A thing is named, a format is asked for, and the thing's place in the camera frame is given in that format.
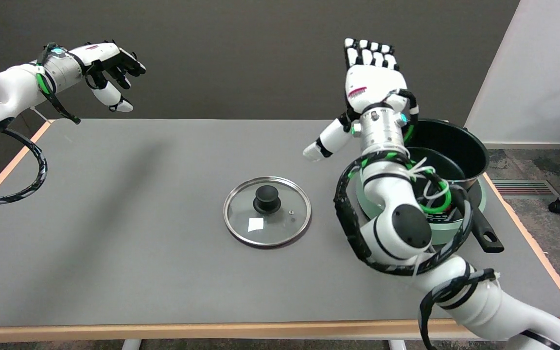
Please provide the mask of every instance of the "pan handle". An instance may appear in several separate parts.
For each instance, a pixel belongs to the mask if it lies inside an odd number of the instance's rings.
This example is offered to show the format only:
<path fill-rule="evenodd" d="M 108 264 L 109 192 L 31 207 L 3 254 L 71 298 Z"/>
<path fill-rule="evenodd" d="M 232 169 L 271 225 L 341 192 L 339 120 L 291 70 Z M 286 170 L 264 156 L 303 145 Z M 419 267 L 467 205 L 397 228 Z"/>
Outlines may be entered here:
<path fill-rule="evenodd" d="M 501 253 L 505 247 L 494 233 L 491 224 L 485 219 L 476 204 L 472 204 L 472 234 L 484 252 Z"/>

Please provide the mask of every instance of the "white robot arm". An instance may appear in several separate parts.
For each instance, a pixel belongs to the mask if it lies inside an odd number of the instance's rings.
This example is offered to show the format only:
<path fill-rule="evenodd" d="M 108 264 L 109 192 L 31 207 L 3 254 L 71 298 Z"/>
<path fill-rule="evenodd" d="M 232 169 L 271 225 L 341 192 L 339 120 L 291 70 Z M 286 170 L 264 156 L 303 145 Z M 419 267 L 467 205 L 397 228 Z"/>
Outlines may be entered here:
<path fill-rule="evenodd" d="M 560 319 L 529 306 L 505 293 L 492 269 L 477 270 L 455 252 L 471 232 L 473 210 L 463 188 L 447 184 L 437 169 L 423 167 L 423 161 L 410 161 L 404 138 L 418 121 L 416 99 L 406 90 L 390 46 L 366 40 L 345 40 L 348 71 L 345 84 L 347 103 L 360 113 L 349 134 L 360 137 L 362 155 L 350 164 L 338 180 L 335 193 L 336 216 L 356 256 L 379 272 L 394 275 L 400 281 L 422 291 L 420 333 L 429 350 L 433 349 L 427 321 L 435 304 L 483 339 L 505 341 L 507 348 L 520 350 L 560 350 Z M 406 100 L 410 101 L 411 120 L 400 117 Z M 305 149 L 311 160 L 321 144 L 338 146 L 349 141 L 346 126 L 335 120 L 320 135 L 315 146 Z M 403 127 L 407 126 L 405 137 Z M 365 195 L 380 204 L 383 212 L 360 226 L 347 196 L 351 177 L 362 171 Z M 425 177 L 440 187 L 438 195 L 464 215 L 455 237 L 440 251 L 427 253 L 431 246 L 431 228 L 412 189 L 416 177 Z"/>
<path fill-rule="evenodd" d="M 146 67 L 135 55 L 114 42 L 86 44 L 67 51 L 54 43 L 45 46 L 38 60 L 13 66 L 0 72 L 0 131 L 25 109 L 49 100 L 65 118 L 76 123 L 55 97 L 55 94 L 85 80 L 95 97 L 111 111 L 129 112 L 131 103 L 103 75 L 107 71 L 118 84 L 129 89 L 126 74 L 134 77 L 146 73 Z"/>

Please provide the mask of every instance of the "cooking pot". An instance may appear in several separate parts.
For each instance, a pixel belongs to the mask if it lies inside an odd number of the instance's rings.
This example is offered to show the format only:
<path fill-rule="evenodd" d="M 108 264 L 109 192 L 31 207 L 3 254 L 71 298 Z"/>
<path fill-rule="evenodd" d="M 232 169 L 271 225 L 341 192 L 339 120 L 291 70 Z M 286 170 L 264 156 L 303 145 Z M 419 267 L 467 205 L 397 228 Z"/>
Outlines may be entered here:
<path fill-rule="evenodd" d="M 422 119 L 418 121 L 405 145 L 410 152 L 411 159 L 419 161 L 427 157 L 424 165 L 433 166 L 442 179 L 452 184 L 458 184 L 467 191 L 487 170 L 490 163 L 487 149 L 478 138 L 468 130 L 442 120 Z M 416 185 L 416 195 L 420 197 L 426 180 L 418 179 Z M 444 197 L 441 197 L 430 206 L 437 207 L 443 202 Z M 483 213 L 478 209 L 478 203 L 471 200 L 471 204 L 473 208 L 472 232 L 481 248 L 488 253 L 502 252 L 504 247 Z"/>

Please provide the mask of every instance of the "pot lid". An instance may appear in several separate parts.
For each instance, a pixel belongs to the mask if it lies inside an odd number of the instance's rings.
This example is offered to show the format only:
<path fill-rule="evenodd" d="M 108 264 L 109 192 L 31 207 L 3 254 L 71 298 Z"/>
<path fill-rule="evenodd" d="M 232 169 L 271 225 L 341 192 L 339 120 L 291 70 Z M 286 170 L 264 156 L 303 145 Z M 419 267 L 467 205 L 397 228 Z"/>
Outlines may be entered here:
<path fill-rule="evenodd" d="M 294 182 L 257 177 L 233 189 L 224 202 L 229 231 L 245 244 L 273 248 L 301 237 L 311 219 L 311 202 Z"/>

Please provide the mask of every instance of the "black pan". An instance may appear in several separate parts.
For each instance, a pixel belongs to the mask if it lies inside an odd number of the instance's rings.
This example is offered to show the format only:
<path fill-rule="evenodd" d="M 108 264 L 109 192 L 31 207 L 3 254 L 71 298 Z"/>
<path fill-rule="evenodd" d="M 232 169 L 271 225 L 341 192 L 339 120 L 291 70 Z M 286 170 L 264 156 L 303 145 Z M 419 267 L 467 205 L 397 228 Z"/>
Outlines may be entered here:
<path fill-rule="evenodd" d="M 411 158 L 415 161 L 427 157 L 426 165 L 451 183 L 467 191 L 489 166 L 487 149 L 478 138 L 466 129 L 449 122 L 423 119 L 414 128 L 411 139 L 406 142 Z M 484 252 L 500 253 L 505 250 L 491 224 L 471 201 L 473 208 L 472 233 Z"/>

